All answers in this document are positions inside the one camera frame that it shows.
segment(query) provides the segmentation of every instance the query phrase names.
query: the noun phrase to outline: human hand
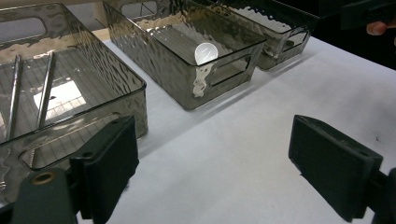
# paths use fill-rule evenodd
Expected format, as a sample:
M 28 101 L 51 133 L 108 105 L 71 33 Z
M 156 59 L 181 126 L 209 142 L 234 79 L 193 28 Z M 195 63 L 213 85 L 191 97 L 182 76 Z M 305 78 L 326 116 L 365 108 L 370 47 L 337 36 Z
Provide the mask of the human hand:
M 384 23 L 382 21 L 375 21 L 367 24 L 366 30 L 369 35 L 382 35 L 389 28 L 396 28 L 396 18 L 388 23 Z

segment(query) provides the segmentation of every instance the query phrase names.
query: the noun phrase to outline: metal stick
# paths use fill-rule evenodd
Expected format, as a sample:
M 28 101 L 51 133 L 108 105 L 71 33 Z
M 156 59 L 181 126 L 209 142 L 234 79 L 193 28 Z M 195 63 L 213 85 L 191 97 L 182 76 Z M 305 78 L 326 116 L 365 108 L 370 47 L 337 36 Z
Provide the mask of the metal stick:
M 55 62 L 54 57 L 55 57 L 55 53 L 52 51 L 49 54 L 46 79 L 44 81 L 43 92 L 41 94 L 40 107 L 38 108 L 38 118 L 36 123 L 37 129 L 43 127 L 46 121 L 47 110 L 49 108 L 49 102 L 50 102 L 50 90 L 52 88 L 53 67 L 54 67 L 53 65 Z
M 7 125 L 6 140 L 14 137 L 15 120 L 18 112 L 18 101 L 20 99 L 21 87 L 21 55 L 15 56 L 14 77 L 12 80 L 11 106 L 9 109 L 9 120 Z

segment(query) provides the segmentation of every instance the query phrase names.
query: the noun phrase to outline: table surface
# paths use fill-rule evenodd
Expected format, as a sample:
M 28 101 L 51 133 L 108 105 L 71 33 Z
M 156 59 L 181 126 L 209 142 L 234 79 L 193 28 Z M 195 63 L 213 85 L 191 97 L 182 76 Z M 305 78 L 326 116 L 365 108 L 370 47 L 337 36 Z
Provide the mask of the table surface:
M 140 164 L 109 223 L 345 223 L 288 158 L 296 114 L 384 156 L 382 172 L 396 167 L 394 70 L 311 38 L 287 64 L 187 112 L 105 43 L 148 83 Z

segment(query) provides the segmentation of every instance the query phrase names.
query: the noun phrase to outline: white table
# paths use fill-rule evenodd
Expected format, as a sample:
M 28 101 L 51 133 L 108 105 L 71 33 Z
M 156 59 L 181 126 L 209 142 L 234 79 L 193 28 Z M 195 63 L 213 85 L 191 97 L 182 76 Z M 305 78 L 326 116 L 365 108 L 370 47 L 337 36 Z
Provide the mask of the white table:
M 149 126 L 109 223 L 345 223 L 288 158 L 296 114 L 384 156 L 385 174 L 396 167 L 394 70 L 311 38 L 289 65 L 256 69 L 248 84 L 186 112 L 105 43 L 147 81 Z

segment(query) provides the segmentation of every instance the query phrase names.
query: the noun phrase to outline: transparent gray bin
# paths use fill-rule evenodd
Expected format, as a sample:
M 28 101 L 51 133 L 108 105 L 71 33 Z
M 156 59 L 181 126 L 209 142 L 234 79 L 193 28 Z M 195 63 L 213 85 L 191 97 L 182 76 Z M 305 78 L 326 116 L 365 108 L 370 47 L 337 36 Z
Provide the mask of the transparent gray bin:
M 18 36 L 27 32 L 18 29 L 21 22 L 37 26 L 30 27 L 33 36 Z M 67 168 L 67 156 L 113 119 L 134 116 L 136 136 L 148 132 L 146 82 L 66 7 L 2 9 L 0 27 L 12 27 L 17 35 L 0 36 L 0 204 L 15 201 L 29 173 Z M 51 52 L 54 64 L 48 65 Z M 16 55 L 21 55 L 19 85 L 13 85 Z M 49 103 L 40 111 L 49 67 Z
M 190 0 L 106 0 L 110 37 L 184 109 L 251 80 L 265 37 Z M 209 42 L 219 57 L 197 65 Z
M 266 37 L 257 63 L 262 70 L 302 53 L 319 19 L 275 0 L 195 1 Z

